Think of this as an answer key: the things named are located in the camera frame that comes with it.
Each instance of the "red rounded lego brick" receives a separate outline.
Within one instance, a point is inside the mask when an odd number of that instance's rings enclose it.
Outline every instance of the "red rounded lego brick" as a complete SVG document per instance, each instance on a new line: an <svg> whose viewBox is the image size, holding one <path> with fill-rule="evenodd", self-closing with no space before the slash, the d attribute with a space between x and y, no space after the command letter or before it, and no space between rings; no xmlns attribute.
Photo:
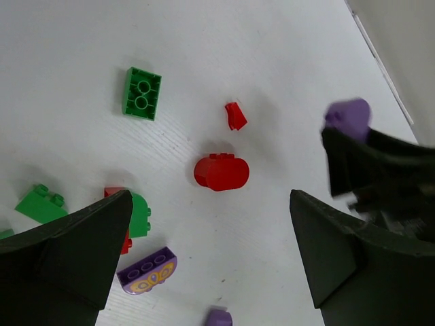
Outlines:
<svg viewBox="0 0 435 326"><path fill-rule="evenodd" d="M234 154L210 154L196 163L194 177L199 185L215 192L238 189L249 179L249 166Z"/></svg>

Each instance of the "lego stud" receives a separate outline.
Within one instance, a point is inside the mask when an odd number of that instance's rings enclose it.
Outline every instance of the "lego stud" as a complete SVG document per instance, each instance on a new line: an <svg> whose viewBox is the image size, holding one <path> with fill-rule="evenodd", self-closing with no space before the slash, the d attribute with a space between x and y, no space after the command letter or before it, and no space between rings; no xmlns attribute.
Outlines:
<svg viewBox="0 0 435 326"><path fill-rule="evenodd" d="M148 100L143 96L138 96L135 99L136 109L144 110L148 106Z"/></svg>
<svg viewBox="0 0 435 326"><path fill-rule="evenodd" d="M151 270L151 269L153 268L153 266L154 266L154 264L153 264L152 262L144 263L144 264L141 266L141 271L144 272L144 273L146 273L146 272L148 272L149 270Z"/></svg>
<svg viewBox="0 0 435 326"><path fill-rule="evenodd" d="M139 270L132 270L131 272L129 272L127 274L127 278L129 280L134 280L135 278L137 278L139 276L139 274L140 274Z"/></svg>
<svg viewBox="0 0 435 326"><path fill-rule="evenodd" d="M156 263L158 265L158 264L161 264L162 262L164 262L165 260L166 260L166 257L164 255L160 255L160 256L157 256L155 258L154 263Z"/></svg>
<svg viewBox="0 0 435 326"><path fill-rule="evenodd" d="M150 92L150 90L151 90L151 85L150 85L150 83L148 83L147 81L145 81L145 80L141 80L141 81L137 84L137 90L138 90L141 94L145 95L145 94L147 94L147 93Z"/></svg>

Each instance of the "purple lego brick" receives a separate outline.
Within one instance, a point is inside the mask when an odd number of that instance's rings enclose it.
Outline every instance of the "purple lego brick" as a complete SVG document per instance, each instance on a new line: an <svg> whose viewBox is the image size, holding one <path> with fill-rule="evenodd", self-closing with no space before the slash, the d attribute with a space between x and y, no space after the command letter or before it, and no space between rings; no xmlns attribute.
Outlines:
<svg viewBox="0 0 435 326"><path fill-rule="evenodd" d="M205 326L232 326L232 318L229 312L213 309Z"/></svg>
<svg viewBox="0 0 435 326"><path fill-rule="evenodd" d="M176 267L177 257L165 247L116 274L125 292L142 294L165 282Z"/></svg>
<svg viewBox="0 0 435 326"><path fill-rule="evenodd" d="M325 127L335 128L363 143L370 128L370 105L362 98L332 103L325 115Z"/></svg>

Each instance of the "purple lego piece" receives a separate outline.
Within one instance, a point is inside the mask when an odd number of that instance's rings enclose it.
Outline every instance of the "purple lego piece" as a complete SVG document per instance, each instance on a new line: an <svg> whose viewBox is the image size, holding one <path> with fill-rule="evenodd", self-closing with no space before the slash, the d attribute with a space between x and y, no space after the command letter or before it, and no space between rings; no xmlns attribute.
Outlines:
<svg viewBox="0 0 435 326"><path fill-rule="evenodd" d="M229 312L213 309L210 311L206 326L232 326L232 318Z"/></svg>
<svg viewBox="0 0 435 326"><path fill-rule="evenodd" d="M325 127L335 128L363 143L370 128L370 105L362 98L332 103L325 115Z"/></svg>
<svg viewBox="0 0 435 326"><path fill-rule="evenodd" d="M125 292L142 294L165 282L176 267L177 257L165 247L116 274Z"/></svg>

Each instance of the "green brick stud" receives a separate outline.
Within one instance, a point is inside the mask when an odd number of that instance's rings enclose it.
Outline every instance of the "green brick stud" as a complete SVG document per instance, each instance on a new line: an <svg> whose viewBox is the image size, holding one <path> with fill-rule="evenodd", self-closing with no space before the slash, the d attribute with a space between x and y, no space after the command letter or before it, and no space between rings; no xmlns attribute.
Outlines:
<svg viewBox="0 0 435 326"><path fill-rule="evenodd" d="M62 208L65 201L50 193L45 185L36 185L15 207L15 210L42 224L68 215Z"/></svg>
<svg viewBox="0 0 435 326"><path fill-rule="evenodd" d="M131 67L122 99L123 114L154 121L161 79L159 75Z"/></svg>

